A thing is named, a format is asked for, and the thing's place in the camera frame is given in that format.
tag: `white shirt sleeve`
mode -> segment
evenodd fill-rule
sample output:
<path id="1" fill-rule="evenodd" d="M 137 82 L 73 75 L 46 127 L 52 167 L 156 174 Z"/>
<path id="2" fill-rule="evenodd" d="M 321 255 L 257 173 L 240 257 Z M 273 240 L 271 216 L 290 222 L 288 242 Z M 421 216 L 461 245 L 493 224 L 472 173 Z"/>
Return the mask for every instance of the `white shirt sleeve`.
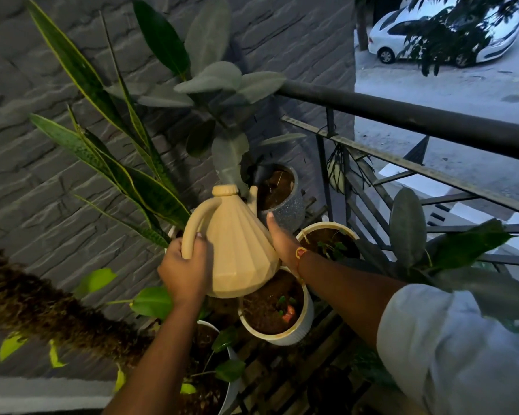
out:
<path id="1" fill-rule="evenodd" d="M 377 350 L 401 390 L 433 415 L 519 415 L 519 334 L 481 316 L 467 291 L 399 290 Z"/>

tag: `gray speckled pot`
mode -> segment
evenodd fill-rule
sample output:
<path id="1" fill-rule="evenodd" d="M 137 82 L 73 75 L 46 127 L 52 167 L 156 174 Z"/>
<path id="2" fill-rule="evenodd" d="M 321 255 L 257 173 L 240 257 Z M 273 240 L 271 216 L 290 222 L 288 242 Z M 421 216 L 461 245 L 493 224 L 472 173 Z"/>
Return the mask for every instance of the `gray speckled pot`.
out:
<path id="1" fill-rule="evenodd" d="M 267 225 L 267 214 L 270 211 L 273 211 L 277 223 L 279 223 L 279 225 L 284 229 L 294 233 L 300 228 L 300 225 L 305 219 L 305 205 L 302 193 L 300 192 L 298 175 L 292 167 L 278 163 L 275 166 L 281 170 L 286 170 L 292 173 L 292 176 L 294 176 L 294 187 L 292 188 L 291 194 L 282 203 L 276 207 L 270 208 L 269 210 L 259 211 L 258 218 L 264 225 Z"/>

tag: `wall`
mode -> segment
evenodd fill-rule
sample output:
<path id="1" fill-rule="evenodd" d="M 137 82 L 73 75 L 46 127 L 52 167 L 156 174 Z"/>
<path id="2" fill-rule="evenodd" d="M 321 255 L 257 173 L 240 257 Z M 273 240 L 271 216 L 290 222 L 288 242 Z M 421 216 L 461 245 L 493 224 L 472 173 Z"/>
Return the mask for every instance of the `wall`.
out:
<path id="1" fill-rule="evenodd" d="M 127 81 L 163 82 L 170 73 L 146 46 L 131 12 L 131 0 L 35 0 L 72 38 L 105 79 L 113 78 L 98 12 L 104 11 L 121 70 Z M 203 0 L 147 0 L 169 12 L 184 35 Z M 351 0 L 230 0 L 234 38 L 227 53 L 244 72 L 280 71 L 304 82 L 353 90 L 355 81 Z M 92 200 L 117 215 L 134 212 L 108 182 L 56 147 L 28 122 L 39 113 L 68 125 L 66 103 L 83 125 L 104 140 L 118 158 L 135 163 L 130 142 L 83 101 L 25 11 L 22 0 L 0 0 L 0 247 L 12 261 L 67 290 L 85 274 L 111 267 L 118 279 L 86 303 L 126 299 L 158 284 L 161 250 L 101 217 L 74 197 Z M 185 111 L 145 110 L 154 143 L 194 206 L 210 195 L 217 178 L 211 158 L 189 158 L 184 139 L 195 120 Z M 271 150 L 259 140 L 285 132 L 278 117 L 323 126 L 324 109 L 275 97 L 262 104 L 247 134 L 254 156 L 266 154 L 294 166 L 307 196 L 323 202 L 313 137 Z M 336 114 L 341 127 L 353 119 Z M 106 315 L 134 321 L 128 307 Z M 0 333 L 0 341 L 5 334 Z M 62 376 L 110 380 L 115 368 L 85 355 L 62 352 L 69 364 L 52 371 L 43 344 L 28 342 L 0 365 L 0 375 Z"/>

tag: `car's rear wheel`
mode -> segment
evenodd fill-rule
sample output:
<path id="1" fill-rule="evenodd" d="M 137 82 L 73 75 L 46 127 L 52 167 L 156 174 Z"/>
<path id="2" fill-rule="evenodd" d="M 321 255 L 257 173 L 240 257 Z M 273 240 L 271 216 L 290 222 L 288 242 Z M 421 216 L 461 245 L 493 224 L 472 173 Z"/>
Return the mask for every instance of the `car's rear wheel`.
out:
<path id="1" fill-rule="evenodd" d="M 474 60 L 473 56 L 465 55 L 465 54 L 457 55 L 454 62 L 456 63 L 456 67 L 459 69 L 471 67 L 471 65 L 475 64 L 475 60 Z"/>
<path id="2" fill-rule="evenodd" d="M 390 48 L 381 48 L 377 56 L 383 64 L 391 64 L 392 62 L 396 61 L 396 56 Z"/>

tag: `car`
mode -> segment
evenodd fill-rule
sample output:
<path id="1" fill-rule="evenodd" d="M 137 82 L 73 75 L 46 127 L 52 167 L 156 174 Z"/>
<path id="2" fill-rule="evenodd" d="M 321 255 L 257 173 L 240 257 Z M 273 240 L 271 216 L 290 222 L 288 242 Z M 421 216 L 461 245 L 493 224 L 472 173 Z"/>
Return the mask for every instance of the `car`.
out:
<path id="1" fill-rule="evenodd" d="M 423 20 L 429 20 L 443 9 L 454 7 L 458 0 L 425 0 L 418 2 L 409 11 L 408 6 L 386 14 L 379 20 L 369 33 L 369 52 L 377 55 L 383 64 L 391 64 L 397 58 L 407 59 L 411 50 L 405 51 L 406 36 L 415 34 Z M 491 17 L 496 11 L 491 10 L 487 17 Z M 511 48 L 519 34 L 519 10 L 507 20 L 501 20 L 499 24 L 488 29 L 491 36 L 490 44 L 472 57 L 458 55 L 453 61 L 457 67 L 463 68 L 477 62 L 490 61 L 504 55 Z"/>

